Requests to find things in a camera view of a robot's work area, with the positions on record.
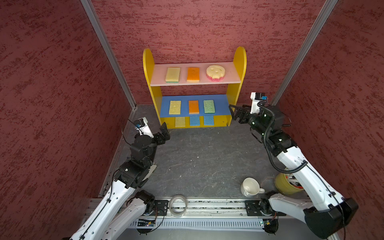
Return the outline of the light green sponge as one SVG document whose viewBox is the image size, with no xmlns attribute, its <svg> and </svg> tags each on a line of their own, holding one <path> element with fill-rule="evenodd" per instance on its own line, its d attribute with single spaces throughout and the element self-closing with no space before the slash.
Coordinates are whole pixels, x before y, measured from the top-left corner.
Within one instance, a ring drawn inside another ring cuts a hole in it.
<svg viewBox="0 0 384 240">
<path fill-rule="evenodd" d="M 215 112 L 216 110 L 214 100 L 204 100 L 204 113 L 214 114 Z"/>
</svg>

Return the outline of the orange sponge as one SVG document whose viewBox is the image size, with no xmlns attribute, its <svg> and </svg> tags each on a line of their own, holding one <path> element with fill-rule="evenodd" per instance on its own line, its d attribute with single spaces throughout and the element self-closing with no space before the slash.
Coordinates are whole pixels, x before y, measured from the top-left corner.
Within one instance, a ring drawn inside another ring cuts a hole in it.
<svg viewBox="0 0 384 240">
<path fill-rule="evenodd" d="M 190 67 L 187 73 L 187 82 L 198 83 L 200 81 L 200 68 Z"/>
<path fill-rule="evenodd" d="M 200 113 L 199 101 L 198 100 L 189 101 L 189 114 L 198 115 L 199 113 Z"/>
</svg>

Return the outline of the yellow smiley face sponge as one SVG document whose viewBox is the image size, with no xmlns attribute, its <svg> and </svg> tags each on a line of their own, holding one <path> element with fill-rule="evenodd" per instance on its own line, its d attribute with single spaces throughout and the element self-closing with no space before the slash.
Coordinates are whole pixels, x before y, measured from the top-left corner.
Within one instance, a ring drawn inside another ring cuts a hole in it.
<svg viewBox="0 0 384 240">
<path fill-rule="evenodd" d="M 225 77 L 226 70 L 220 65 L 210 65 L 206 69 L 206 75 L 212 82 L 220 82 Z"/>
</svg>

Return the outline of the green scrub sponge dark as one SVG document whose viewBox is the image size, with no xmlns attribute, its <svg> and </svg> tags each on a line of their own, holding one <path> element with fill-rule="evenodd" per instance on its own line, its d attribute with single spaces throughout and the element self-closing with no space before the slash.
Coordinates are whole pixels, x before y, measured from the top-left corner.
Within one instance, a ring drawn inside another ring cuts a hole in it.
<svg viewBox="0 0 384 240">
<path fill-rule="evenodd" d="M 169 67 L 165 77 L 166 83 L 178 83 L 180 78 L 180 67 Z"/>
</svg>

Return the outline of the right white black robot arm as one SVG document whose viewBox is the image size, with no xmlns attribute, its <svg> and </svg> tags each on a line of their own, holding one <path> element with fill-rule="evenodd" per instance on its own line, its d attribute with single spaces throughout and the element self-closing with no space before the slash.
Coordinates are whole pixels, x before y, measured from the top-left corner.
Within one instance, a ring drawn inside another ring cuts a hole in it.
<svg viewBox="0 0 384 240">
<path fill-rule="evenodd" d="M 273 168 L 282 174 L 292 174 L 304 188 L 309 201 L 300 201 L 271 191 L 262 198 L 260 207 L 265 215 L 280 212 L 304 222 L 321 239 L 345 230 L 359 206 L 352 198 L 344 198 L 316 169 L 283 131 L 284 114 L 266 101 L 257 103 L 258 112 L 250 106 L 229 105 L 233 120 L 248 124 L 260 134 L 259 142 L 267 151 Z"/>
</svg>

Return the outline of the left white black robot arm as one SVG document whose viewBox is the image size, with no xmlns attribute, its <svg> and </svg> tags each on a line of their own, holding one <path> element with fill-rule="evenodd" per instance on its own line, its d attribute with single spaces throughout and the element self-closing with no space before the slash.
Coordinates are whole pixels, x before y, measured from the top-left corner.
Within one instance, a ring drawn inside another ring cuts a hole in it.
<svg viewBox="0 0 384 240">
<path fill-rule="evenodd" d="M 110 189 L 86 222 L 70 237 L 72 240 L 116 240 L 143 214 L 154 210 L 154 195 L 138 188 L 144 186 L 156 169 L 159 145 L 170 139 L 167 124 L 154 134 L 146 118 L 134 121 L 139 130 L 130 145 L 131 155 L 114 173 Z"/>
</svg>

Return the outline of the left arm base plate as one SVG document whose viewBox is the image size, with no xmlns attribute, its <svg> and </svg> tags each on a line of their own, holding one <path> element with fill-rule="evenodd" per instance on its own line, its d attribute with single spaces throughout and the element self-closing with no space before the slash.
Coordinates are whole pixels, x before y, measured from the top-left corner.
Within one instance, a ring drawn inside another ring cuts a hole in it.
<svg viewBox="0 0 384 240">
<path fill-rule="evenodd" d="M 153 211 L 149 216 L 166 216 L 169 208 L 169 200 L 155 200 Z"/>
</svg>

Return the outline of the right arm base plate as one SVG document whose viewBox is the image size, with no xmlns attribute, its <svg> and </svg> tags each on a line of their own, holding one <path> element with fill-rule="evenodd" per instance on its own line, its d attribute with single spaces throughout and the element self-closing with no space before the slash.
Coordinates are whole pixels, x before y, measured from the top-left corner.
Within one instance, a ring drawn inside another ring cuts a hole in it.
<svg viewBox="0 0 384 240">
<path fill-rule="evenodd" d="M 281 212 L 275 212 L 271 209 L 264 209 L 260 200 L 247 200 L 245 201 L 245 209 L 248 217 L 285 217 L 287 216 Z"/>
</svg>

